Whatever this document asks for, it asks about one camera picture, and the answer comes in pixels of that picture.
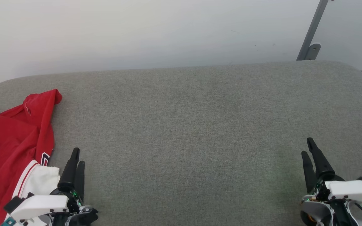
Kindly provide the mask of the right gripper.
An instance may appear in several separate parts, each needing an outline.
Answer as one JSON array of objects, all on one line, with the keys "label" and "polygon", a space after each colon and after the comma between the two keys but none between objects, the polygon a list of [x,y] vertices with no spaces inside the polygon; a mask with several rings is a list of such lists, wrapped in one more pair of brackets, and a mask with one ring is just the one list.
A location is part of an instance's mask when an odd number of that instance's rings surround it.
[{"label": "right gripper", "polygon": [[356,226],[349,205],[352,200],[345,196],[338,199],[329,197],[332,192],[325,181],[335,179],[336,173],[317,147],[313,138],[308,137],[306,143],[313,161],[306,151],[301,152],[307,195],[301,201],[300,217],[306,226]]}]

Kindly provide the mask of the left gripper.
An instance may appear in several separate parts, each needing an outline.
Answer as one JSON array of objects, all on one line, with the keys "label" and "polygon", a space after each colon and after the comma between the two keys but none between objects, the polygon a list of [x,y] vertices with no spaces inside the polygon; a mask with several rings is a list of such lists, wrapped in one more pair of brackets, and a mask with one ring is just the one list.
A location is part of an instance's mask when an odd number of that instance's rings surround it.
[{"label": "left gripper", "polygon": [[99,219],[99,211],[84,205],[85,161],[79,162],[80,149],[74,148],[58,183],[50,194],[66,196],[66,208],[51,210],[50,226],[90,226]]}]

